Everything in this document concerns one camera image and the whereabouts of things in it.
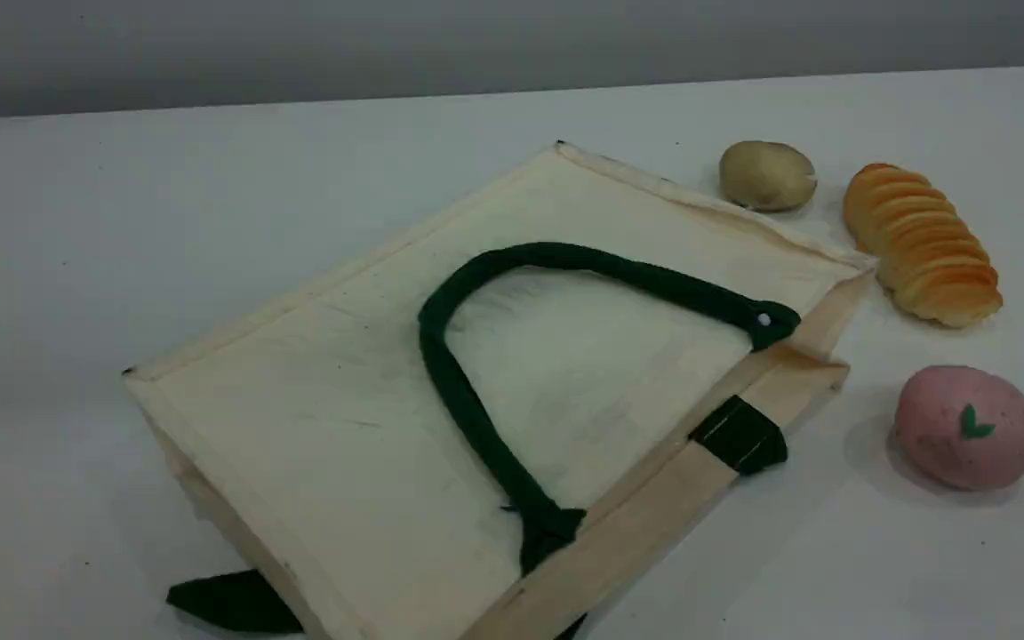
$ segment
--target bag handle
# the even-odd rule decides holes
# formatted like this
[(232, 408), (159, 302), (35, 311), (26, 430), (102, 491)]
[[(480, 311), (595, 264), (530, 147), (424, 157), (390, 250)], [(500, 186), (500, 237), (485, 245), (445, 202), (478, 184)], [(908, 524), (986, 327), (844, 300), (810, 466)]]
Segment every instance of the bag handle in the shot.
[(742, 329), (755, 352), (792, 336), (800, 315), (783, 304), (749, 299), (685, 272), (565, 243), (528, 243), (488, 251), (444, 280), (418, 314), (421, 355), (456, 426), (508, 496), (509, 510), (520, 514), (520, 570), (527, 574), (553, 552), (573, 542), (586, 511), (558, 507), (517, 461), (444, 343), (444, 331), (464, 300), (489, 281), (521, 266), (593, 271), (622, 281), (658, 299)]

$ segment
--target toy food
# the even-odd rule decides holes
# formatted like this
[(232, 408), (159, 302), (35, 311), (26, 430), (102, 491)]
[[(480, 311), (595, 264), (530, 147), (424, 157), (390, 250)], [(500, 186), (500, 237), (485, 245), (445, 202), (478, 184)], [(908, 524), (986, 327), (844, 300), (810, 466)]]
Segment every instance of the toy food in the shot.
[(998, 311), (998, 272), (946, 196), (923, 175), (869, 164), (845, 195), (845, 222), (903, 311), (968, 327)]
[(816, 191), (812, 162), (780, 142), (736, 142), (722, 154), (719, 173), (724, 197), (755, 211), (797, 208)]
[(1024, 474), (1024, 395), (979, 369), (923, 369), (899, 392), (895, 437), (940, 481), (1000, 488)]

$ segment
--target green fabric tab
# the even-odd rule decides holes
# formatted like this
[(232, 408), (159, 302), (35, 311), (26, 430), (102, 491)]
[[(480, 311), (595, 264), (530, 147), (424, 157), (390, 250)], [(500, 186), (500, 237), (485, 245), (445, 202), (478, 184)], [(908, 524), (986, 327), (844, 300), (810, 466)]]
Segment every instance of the green fabric tab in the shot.
[(736, 395), (707, 416), (690, 433), (690, 439), (743, 476), (788, 459), (788, 446), (780, 428)]
[(181, 583), (166, 603), (207, 624), (237, 633), (301, 633), (280, 593), (256, 569)]

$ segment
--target gray wall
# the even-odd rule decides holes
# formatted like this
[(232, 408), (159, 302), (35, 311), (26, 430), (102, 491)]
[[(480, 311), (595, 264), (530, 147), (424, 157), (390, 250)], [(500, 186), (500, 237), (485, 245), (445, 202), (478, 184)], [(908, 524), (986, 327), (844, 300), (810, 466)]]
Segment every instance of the gray wall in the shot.
[(1024, 0), (0, 0), (0, 115), (1024, 65)]

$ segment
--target green leaf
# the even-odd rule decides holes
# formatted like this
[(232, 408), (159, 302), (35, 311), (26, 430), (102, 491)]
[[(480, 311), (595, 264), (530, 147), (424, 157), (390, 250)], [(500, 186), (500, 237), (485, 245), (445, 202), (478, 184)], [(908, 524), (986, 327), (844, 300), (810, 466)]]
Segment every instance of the green leaf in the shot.
[(994, 433), (994, 425), (979, 424), (979, 416), (975, 413), (973, 404), (967, 404), (967, 408), (963, 409), (959, 420), (963, 422), (963, 440), (978, 440)]

